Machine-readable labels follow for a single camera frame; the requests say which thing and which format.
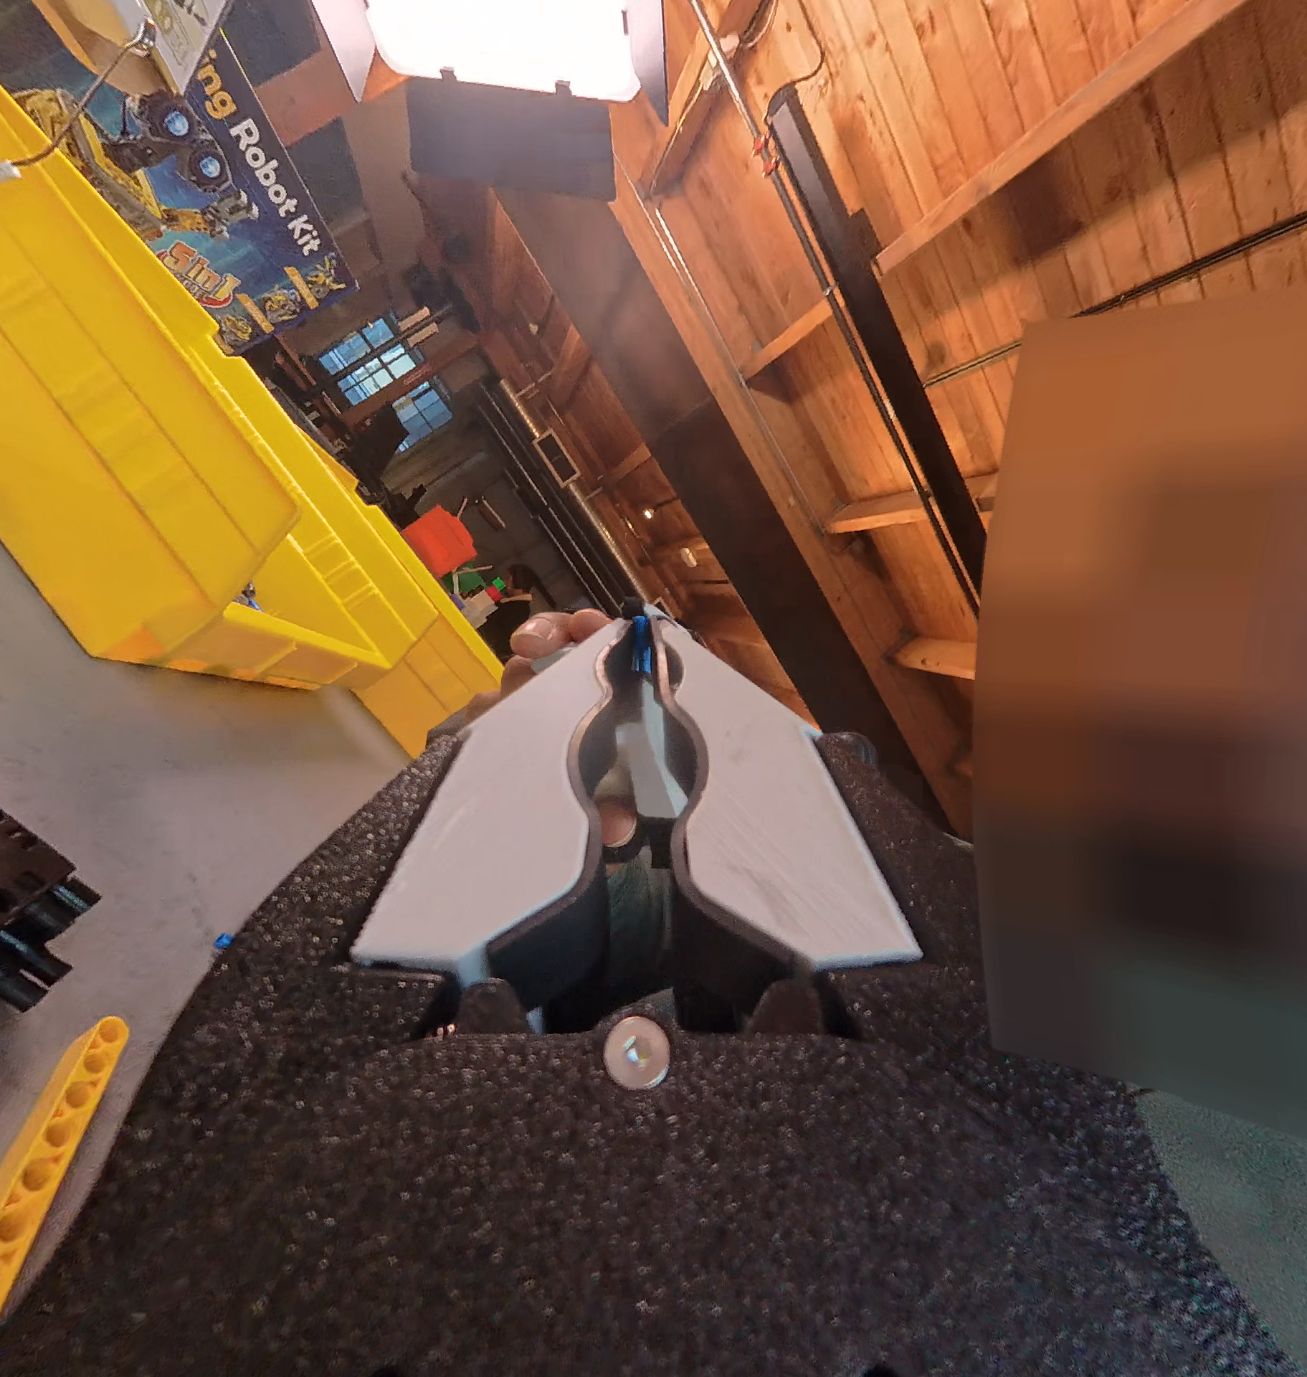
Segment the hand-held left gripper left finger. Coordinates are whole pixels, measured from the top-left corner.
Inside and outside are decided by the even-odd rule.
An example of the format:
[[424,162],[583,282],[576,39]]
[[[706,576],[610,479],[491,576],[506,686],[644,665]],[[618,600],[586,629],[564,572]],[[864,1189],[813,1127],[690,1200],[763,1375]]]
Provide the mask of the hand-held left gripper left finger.
[[618,766],[622,690],[625,623],[610,623],[460,728],[352,966],[458,990],[505,980],[563,1035],[610,1013],[598,791]]

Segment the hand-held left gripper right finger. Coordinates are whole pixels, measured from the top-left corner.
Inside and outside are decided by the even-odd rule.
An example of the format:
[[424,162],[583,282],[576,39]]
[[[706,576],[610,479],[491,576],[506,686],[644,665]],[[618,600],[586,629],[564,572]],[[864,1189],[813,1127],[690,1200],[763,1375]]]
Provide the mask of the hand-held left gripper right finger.
[[668,771],[671,986],[682,1026],[744,1026],[781,980],[912,966],[903,920],[819,732],[689,629],[651,619]]

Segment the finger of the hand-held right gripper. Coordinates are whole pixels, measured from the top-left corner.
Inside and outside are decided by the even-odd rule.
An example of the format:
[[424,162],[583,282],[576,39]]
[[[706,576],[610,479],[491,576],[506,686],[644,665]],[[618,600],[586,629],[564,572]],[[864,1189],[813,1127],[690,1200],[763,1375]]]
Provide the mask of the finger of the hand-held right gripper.
[[651,686],[634,686],[618,709],[618,775],[644,819],[677,819],[689,795],[668,766],[668,718]]

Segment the black lego base block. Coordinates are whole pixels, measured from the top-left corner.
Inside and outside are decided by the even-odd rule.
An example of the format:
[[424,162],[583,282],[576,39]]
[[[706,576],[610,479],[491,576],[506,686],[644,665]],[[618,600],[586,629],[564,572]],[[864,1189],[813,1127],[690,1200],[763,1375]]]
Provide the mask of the black lego base block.
[[52,941],[101,903],[78,868],[0,808],[0,1004],[30,1013],[70,974]]

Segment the long yellow lego beam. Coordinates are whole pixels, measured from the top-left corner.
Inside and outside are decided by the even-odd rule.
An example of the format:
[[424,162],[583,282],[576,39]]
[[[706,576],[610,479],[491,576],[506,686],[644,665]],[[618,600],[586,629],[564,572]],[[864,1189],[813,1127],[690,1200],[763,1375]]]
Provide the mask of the long yellow lego beam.
[[70,1041],[0,1164],[0,1312],[130,1041],[121,1017]]

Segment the person's right hand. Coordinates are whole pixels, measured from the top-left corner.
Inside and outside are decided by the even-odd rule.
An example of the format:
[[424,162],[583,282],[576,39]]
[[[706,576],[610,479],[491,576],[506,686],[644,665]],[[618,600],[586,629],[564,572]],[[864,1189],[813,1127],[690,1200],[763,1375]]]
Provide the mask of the person's right hand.
[[499,697],[516,693],[527,682],[536,676],[542,662],[563,656],[571,644],[594,640],[607,627],[610,627],[610,617],[604,617],[600,610],[536,612],[510,637],[510,662],[505,669]]

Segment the yellow storage bin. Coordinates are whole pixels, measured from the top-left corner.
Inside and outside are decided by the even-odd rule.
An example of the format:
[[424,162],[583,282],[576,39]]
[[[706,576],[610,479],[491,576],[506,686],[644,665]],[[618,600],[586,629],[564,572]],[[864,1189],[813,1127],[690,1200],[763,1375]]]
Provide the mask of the yellow storage bin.
[[381,547],[372,582],[402,623],[406,641],[389,672],[354,690],[354,699],[406,754],[424,754],[437,725],[499,686],[499,662],[389,518],[377,507],[369,507],[365,518]]
[[248,629],[291,650],[259,665],[263,682],[369,690],[385,682],[437,619],[344,487],[337,462],[285,412],[240,357],[193,354],[235,424],[263,446],[296,518],[248,576],[254,605],[231,602]]
[[0,87],[0,541],[88,656],[263,682],[291,644],[228,605],[296,509],[199,381],[214,324],[38,148]]

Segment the orange plastic bin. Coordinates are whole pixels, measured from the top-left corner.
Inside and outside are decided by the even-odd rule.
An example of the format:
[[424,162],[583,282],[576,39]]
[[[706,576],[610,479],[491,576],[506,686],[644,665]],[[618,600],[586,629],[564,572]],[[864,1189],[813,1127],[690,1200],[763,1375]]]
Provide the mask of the orange plastic bin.
[[401,530],[401,538],[438,582],[477,557],[468,527],[445,507],[429,507],[419,513],[410,527]]

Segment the factory window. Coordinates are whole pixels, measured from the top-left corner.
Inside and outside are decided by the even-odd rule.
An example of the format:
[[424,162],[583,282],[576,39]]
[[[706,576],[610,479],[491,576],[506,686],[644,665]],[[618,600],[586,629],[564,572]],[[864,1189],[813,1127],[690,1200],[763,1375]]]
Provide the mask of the factory window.
[[[340,337],[328,350],[311,354],[311,361],[328,378],[342,401],[354,408],[419,370],[425,364],[425,344],[437,340],[438,320],[429,311],[406,320],[385,312]],[[419,381],[389,408],[402,424],[401,453],[455,420],[452,390],[442,381]]]

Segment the blue printed kit box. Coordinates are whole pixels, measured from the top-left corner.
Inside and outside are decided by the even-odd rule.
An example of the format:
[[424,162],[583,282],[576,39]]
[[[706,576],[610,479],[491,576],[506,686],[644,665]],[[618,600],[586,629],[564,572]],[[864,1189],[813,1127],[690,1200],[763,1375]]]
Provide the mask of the blue printed kit box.
[[0,2],[0,87],[241,354],[359,283],[222,33],[225,11]]

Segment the metal air duct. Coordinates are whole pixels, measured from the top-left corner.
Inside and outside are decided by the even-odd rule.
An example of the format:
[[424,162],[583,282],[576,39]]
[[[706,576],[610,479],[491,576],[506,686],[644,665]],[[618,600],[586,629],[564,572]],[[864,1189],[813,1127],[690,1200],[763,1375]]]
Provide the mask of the metal air duct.
[[510,487],[583,598],[607,612],[619,612],[628,600],[654,605],[644,576],[594,513],[564,441],[551,429],[539,429],[506,381],[483,381],[473,411],[505,455]]

